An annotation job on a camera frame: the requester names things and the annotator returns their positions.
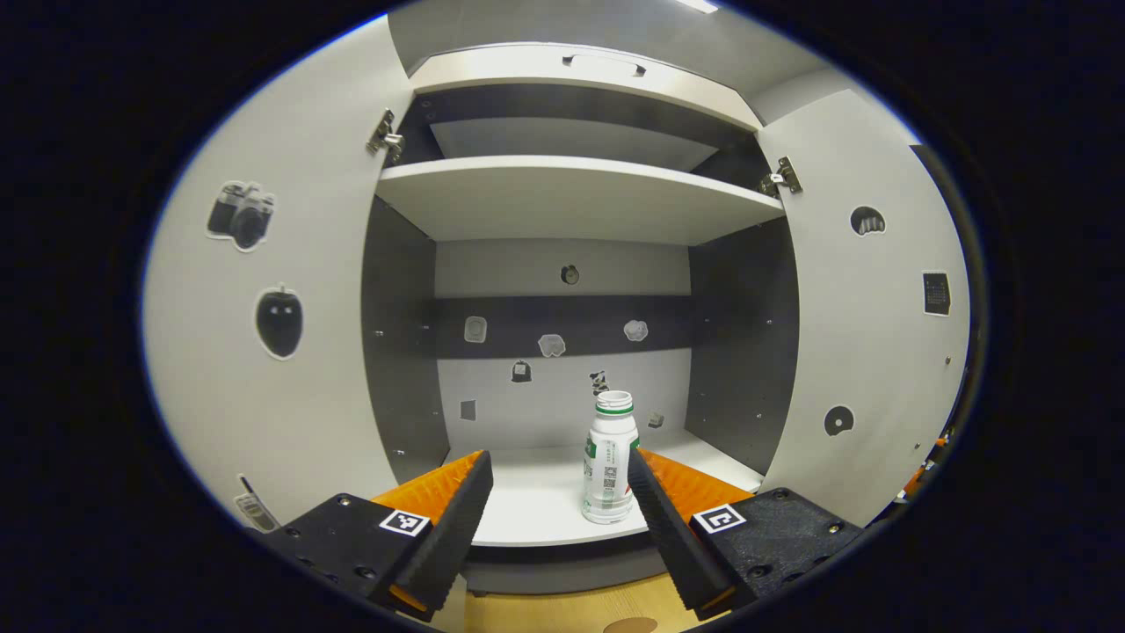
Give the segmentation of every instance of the camera sticker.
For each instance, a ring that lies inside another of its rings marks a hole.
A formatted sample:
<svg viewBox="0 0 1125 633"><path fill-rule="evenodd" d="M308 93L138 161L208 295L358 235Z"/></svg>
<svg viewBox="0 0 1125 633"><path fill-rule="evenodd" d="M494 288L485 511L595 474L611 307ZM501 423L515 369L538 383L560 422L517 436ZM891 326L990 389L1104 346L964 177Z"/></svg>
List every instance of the camera sticker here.
<svg viewBox="0 0 1125 633"><path fill-rule="evenodd" d="M273 193L258 182L228 180L219 188L207 218L207 236L231 239L235 250L250 252L266 241L274 209Z"/></svg>

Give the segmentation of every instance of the white shelf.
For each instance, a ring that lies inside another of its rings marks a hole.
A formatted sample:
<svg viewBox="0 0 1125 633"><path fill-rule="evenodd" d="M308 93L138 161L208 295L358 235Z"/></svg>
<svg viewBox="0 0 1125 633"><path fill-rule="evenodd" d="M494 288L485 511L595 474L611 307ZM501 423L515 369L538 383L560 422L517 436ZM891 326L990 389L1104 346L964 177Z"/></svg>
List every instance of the white shelf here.
<svg viewBox="0 0 1125 633"><path fill-rule="evenodd" d="M558 155L382 171L377 193L435 241L569 237L696 245L784 215L780 200L692 173Z"/></svg>
<svg viewBox="0 0 1125 633"><path fill-rule="evenodd" d="M411 83L420 96L497 83L583 85L676 103L749 132L762 127L734 88L612 48L538 42L478 46L429 57L411 75Z"/></svg>
<svg viewBox="0 0 1125 633"><path fill-rule="evenodd" d="M747 491L762 486L762 476L685 431L642 428L641 446L719 478ZM446 463L478 449L450 450ZM474 545L534 548L588 543L648 530L640 508L612 525L586 521L583 500L582 445L489 451L493 489Z"/></svg>

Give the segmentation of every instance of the door hinge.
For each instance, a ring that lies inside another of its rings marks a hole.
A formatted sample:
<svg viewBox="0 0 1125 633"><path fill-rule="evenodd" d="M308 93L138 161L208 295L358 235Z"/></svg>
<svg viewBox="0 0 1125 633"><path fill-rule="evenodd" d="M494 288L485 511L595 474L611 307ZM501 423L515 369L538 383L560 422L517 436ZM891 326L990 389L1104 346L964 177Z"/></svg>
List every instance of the door hinge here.
<svg viewBox="0 0 1125 633"><path fill-rule="evenodd" d="M777 199L781 199L781 192L777 191L778 184L789 187L789 190L794 193L803 191L801 181L796 179L796 171L793 169L793 163L790 162L789 156L777 159L777 173L767 173L762 179L762 182L758 183L758 190Z"/></svg>
<svg viewBox="0 0 1125 633"><path fill-rule="evenodd" d="M382 118L375 126L371 137L367 139L367 151L375 155L379 150L387 147L390 164L398 164L398 160L403 157L403 150L406 148L406 137L390 132L390 124L394 120L395 112L390 111L390 108L382 111Z"/></svg>

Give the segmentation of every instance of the cabinet shelf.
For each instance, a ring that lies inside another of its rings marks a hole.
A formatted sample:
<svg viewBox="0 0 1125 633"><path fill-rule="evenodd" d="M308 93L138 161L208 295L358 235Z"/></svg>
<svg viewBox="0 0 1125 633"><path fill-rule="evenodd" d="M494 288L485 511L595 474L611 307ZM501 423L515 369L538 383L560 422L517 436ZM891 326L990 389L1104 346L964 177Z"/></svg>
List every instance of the cabinet shelf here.
<svg viewBox="0 0 1125 633"><path fill-rule="evenodd" d="M641 429L641 444L732 486L754 492L762 476L682 429ZM480 447L454 446L446 463ZM648 530L640 508L615 524L597 525L579 510L583 500L582 445L489 451L493 490L474 545L536 548L588 543Z"/></svg>
<svg viewBox="0 0 1125 633"><path fill-rule="evenodd" d="M392 166L377 192L439 242L570 237L696 245L784 215L781 201L710 178L557 155Z"/></svg>

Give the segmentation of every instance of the cabinet door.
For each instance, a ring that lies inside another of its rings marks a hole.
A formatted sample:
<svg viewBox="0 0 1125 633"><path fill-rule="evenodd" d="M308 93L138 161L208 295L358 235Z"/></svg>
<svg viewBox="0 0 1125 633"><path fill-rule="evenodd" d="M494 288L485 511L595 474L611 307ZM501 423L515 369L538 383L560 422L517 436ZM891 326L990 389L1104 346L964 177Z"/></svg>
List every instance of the cabinet door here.
<svg viewBox="0 0 1125 633"><path fill-rule="evenodd" d="M925 166L850 90L767 125L758 142L775 169L789 156L804 189L780 187L800 340L762 490L791 488L863 526L926 459L954 405L969 342L964 255ZM881 220L860 219L861 235L856 209Z"/></svg>
<svg viewBox="0 0 1125 633"><path fill-rule="evenodd" d="M411 96L387 18L372 20L232 112L163 208L143 284L150 381L172 440L232 512L240 473L281 523L336 492L395 486L360 336L363 238L385 154L364 144L384 108L400 119ZM276 198L250 252L207 232L227 181ZM304 319L287 361L267 353L255 326L259 297L279 283Z"/></svg>

